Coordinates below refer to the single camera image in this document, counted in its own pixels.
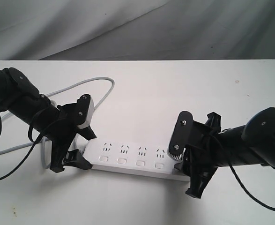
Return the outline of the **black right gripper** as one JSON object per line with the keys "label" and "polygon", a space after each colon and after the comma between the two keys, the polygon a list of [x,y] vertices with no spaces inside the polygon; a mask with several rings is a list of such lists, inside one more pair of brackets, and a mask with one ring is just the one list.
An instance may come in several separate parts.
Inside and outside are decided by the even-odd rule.
{"label": "black right gripper", "polygon": [[194,121],[190,112],[180,112],[169,142],[169,155],[180,161],[174,169],[190,178],[187,193],[202,193],[217,170],[210,135],[221,131],[221,115],[211,112],[207,117],[203,124]]}

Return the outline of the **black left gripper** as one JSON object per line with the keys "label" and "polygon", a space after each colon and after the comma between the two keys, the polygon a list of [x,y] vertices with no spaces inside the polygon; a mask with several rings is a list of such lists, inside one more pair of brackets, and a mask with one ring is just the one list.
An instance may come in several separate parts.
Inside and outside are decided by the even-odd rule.
{"label": "black left gripper", "polygon": [[65,166],[91,169],[92,164],[79,150],[69,150],[76,134],[90,141],[97,136],[90,126],[79,129],[75,124],[76,103],[53,106],[45,95],[39,96],[38,131],[52,141],[50,170],[55,173],[64,171]]}

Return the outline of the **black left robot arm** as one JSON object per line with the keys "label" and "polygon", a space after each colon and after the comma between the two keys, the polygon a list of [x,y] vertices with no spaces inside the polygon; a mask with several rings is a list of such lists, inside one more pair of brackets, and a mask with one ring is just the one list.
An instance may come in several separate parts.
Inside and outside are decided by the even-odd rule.
{"label": "black left robot arm", "polygon": [[0,112],[9,111],[52,142],[50,170],[64,171],[65,166],[83,170],[92,168],[78,149],[69,150],[76,135],[86,140],[96,138],[90,127],[94,103],[89,94],[83,94],[75,103],[54,106],[29,79],[16,68],[0,70]]}

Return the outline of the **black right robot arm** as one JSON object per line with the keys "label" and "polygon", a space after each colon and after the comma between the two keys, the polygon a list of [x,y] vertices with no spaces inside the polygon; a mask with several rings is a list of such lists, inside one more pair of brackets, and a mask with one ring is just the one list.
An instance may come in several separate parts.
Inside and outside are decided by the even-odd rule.
{"label": "black right robot arm", "polygon": [[217,168],[261,165],[275,169],[275,108],[254,115],[247,124],[222,130],[221,116],[197,122],[188,111],[178,115],[168,152],[175,168],[190,178],[186,194],[201,198]]}

